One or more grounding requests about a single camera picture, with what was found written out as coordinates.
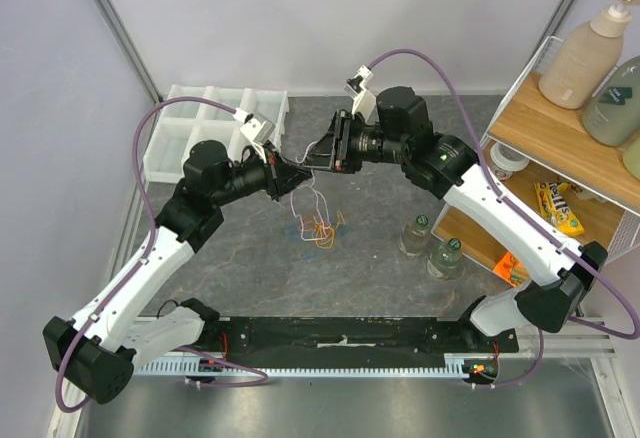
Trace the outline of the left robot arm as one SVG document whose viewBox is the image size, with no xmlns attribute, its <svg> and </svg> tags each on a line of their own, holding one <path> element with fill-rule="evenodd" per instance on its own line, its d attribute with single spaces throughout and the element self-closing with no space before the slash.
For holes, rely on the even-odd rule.
<svg viewBox="0 0 640 438">
<path fill-rule="evenodd" d="M 99 404 L 113 400 L 136 369 L 167 352 L 216 346 L 217 314 L 197 299 L 146 326 L 132 326 L 159 288 L 222 225 L 223 206 L 260 191 L 277 200 L 311 177 L 273 147 L 234 163 L 214 140 L 197 143 L 183 171 L 172 197 L 152 215 L 146 241 L 120 272 L 72 318 L 54 317 L 44 327 L 56 382 L 72 383 Z"/>
</svg>

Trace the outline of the orange snack box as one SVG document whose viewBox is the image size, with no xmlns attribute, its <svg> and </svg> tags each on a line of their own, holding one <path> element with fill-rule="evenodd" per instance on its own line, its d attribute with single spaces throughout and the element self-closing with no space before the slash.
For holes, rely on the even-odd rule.
<svg viewBox="0 0 640 438">
<path fill-rule="evenodd" d="M 493 273 L 512 287 L 519 286 L 529 280 L 529 273 L 522 263 L 510 252 L 496 263 Z"/>
</svg>

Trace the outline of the white compartment tray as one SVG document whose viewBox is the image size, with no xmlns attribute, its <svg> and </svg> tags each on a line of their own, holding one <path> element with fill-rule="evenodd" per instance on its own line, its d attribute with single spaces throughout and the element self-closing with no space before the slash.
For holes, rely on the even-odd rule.
<svg viewBox="0 0 640 438">
<path fill-rule="evenodd" d="M 167 97 L 181 96 L 204 98 L 260 114 L 274 123 L 270 140 L 276 147 L 281 146 L 289 112 L 285 90 L 172 85 Z M 240 126 L 231 114 L 205 104 L 180 102 L 164 107 L 143 156 L 146 181 L 177 183 L 183 176 L 183 163 L 191 148 L 200 141 L 217 140 L 226 147 L 230 159 L 240 160 L 242 150 L 249 144 L 239 131 Z"/>
</svg>

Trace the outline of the white yogurt cup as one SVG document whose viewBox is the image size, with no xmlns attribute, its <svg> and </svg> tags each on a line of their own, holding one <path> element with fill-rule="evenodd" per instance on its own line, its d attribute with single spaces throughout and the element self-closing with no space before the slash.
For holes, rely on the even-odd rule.
<svg viewBox="0 0 640 438">
<path fill-rule="evenodd" d="M 498 142 L 490 149 L 490 160 L 490 169 L 500 181 L 508 180 L 515 173 L 524 170 L 530 162 L 526 156 Z"/>
</svg>

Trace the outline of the yellow candy bag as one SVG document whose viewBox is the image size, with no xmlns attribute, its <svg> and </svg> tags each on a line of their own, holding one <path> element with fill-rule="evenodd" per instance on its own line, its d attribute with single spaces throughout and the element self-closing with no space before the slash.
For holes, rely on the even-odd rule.
<svg viewBox="0 0 640 438">
<path fill-rule="evenodd" d="M 540 215 L 545 221 L 569 237 L 585 233 L 584 226 L 564 198 L 563 193 L 570 189 L 568 182 L 536 182 L 534 189 Z"/>
</svg>

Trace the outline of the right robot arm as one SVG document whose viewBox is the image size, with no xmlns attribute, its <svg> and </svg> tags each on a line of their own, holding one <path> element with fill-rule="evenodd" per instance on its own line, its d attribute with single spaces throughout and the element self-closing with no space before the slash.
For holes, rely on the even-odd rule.
<svg viewBox="0 0 640 438">
<path fill-rule="evenodd" d="M 464 141 L 435 132 L 426 101 L 412 88 L 384 90 L 376 108 L 372 125 L 359 111 L 337 111 L 304 166 L 355 173 L 365 162 L 398 164 L 415 186 L 470 217 L 524 265 L 526 283 L 469 308 L 457 329 L 465 349 L 481 351 L 494 336 L 527 324 L 559 332 L 592 288 L 607 250 L 555 229 L 484 171 Z"/>
</svg>

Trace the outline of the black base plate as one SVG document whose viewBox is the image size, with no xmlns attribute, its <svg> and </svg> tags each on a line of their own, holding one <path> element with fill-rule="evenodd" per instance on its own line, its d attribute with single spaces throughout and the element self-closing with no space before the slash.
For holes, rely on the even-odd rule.
<svg viewBox="0 0 640 438">
<path fill-rule="evenodd" d="M 433 317 L 230 317 L 205 325 L 195 348 L 254 368 L 441 367 L 446 354 L 517 353 L 513 329 L 486 337 Z"/>
</svg>

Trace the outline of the glass bottle green cap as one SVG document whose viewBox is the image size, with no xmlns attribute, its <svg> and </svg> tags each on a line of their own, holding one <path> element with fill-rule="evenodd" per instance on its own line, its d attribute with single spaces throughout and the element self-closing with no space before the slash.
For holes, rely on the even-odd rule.
<svg viewBox="0 0 640 438">
<path fill-rule="evenodd" d="M 431 236 L 429 218 L 418 215 L 408 221 L 399 239 L 399 250 L 408 257 L 415 258 L 424 254 Z"/>
<path fill-rule="evenodd" d="M 451 238 L 443 241 L 429 256 L 426 270 L 437 281 L 449 281 L 458 277 L 461 263 L 461 241 Z"/>
</svg>

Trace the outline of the green soap bottle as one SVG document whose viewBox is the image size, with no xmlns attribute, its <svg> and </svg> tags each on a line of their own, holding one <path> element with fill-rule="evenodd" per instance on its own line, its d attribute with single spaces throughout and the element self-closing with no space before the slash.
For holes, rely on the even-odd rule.
<svg viewBox="0 0 640 438">
<path fill-rule="evenodd" d="M 639 129 L 639 57 L 620 65 L 582 113 L 584 129 L 599 143 L 618 147 Z"/>
</svg>

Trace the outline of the beige pump bottle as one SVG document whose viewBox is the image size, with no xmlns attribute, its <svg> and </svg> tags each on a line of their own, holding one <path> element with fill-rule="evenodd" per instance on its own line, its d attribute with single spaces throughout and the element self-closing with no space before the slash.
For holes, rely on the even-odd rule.
<svg viewBox="0 0 640 438">
<path fill-rule="evenodd" d="M 567 35 L 539 79 L 541 94 L 561 108 L 581 108 L 617 64 L 632 21 L 630 8 L 638 4 L 617 0 Z"/>
</svg>

